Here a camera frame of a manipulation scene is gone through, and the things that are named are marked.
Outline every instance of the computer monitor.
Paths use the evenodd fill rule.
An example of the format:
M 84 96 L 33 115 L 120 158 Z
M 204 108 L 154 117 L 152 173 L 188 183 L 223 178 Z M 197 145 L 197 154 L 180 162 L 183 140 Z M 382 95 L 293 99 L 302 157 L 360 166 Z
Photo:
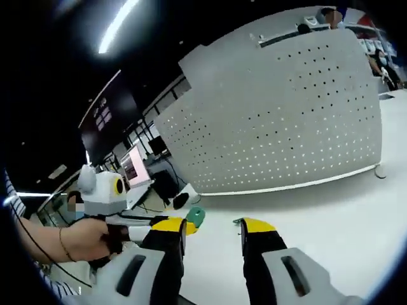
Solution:
M 137 146 L 129 150 L 121 159 L 120 164 L 130 186 L 139 186 L 151 181 Z
M 158 156 L 159 154 L 164 152 L 164 150 L 167 149 L 167 146 L 165 145 L 165 142 L 163 141 L 161 136 L 158 136 L 157 138 L 154 138 L 153 140 L 149 141 L 148 145 L 150 145 L 151 150 L 153 151 L 153 154 L 155 156 Z

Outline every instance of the white perforated panel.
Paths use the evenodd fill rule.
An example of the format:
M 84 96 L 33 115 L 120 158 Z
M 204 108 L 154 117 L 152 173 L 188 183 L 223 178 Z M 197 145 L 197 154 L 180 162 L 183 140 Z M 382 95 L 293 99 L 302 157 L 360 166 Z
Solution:
M 376 81 L 350 30 L 253 49 L 155 121 L 199 193 L 280 189 L 380 162 Z

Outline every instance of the window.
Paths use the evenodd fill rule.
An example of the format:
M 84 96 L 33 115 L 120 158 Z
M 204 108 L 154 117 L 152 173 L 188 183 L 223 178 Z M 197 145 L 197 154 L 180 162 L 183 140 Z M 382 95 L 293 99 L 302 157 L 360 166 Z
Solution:
M 96 126 L 99 131 L 101 131 L 108 121 L 112 118 L 109 107 L 106 103 L 106 98 L 102 98 L 100 105 L 95 109 L 93 113 L 94 118 L 96 118 Z

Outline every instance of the bracelet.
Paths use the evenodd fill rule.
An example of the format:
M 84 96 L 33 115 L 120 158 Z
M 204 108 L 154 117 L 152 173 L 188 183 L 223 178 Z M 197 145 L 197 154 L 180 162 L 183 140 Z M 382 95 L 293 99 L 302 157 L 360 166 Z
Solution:
M 66 256 L 68 256 L 68 259 L 70 259 L 72 262 L 76 262 L 76 261 L 74 261 L 74 260 L 72 259 L 72 257 L 69 255 L 69 252 L 66 250 L 64 244 L 62 243 L 61 232 L 62 232 L 62 228 L 60 227 L 60 228 L 59 228 L 59 241 L 61 242 L 61 246 L 62 246 L 62 248 L 64 249 Z

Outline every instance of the striped sleeve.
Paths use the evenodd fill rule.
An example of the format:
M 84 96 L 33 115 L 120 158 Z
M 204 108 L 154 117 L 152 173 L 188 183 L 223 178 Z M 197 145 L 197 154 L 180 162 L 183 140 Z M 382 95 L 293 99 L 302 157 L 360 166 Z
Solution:
M 13 214 L 13 218 L 15 221 L 18 221 L 18 217 L 21 217 L 25 211 L 25 205 L 23 204 L 19 195 L 17 195 L 16 190 L 13 187 L 13 184 L 8 177 L 7 171 L 4 173 L 5 181 L 6 181 L 6 188 L 7 188 L 7 195 L 8 199 L 10 199 L 10 210 Z M 48 287 L 54 292 L 56 296 L 60 299 L 67 295 L 77 295 L 78 293 L 72 289 L 68 284 L 61 283 L 59 281 L 51 281 L 44 272 L 38 267 L 38 272 L 41 275 L 41 278 L 45 281 Z

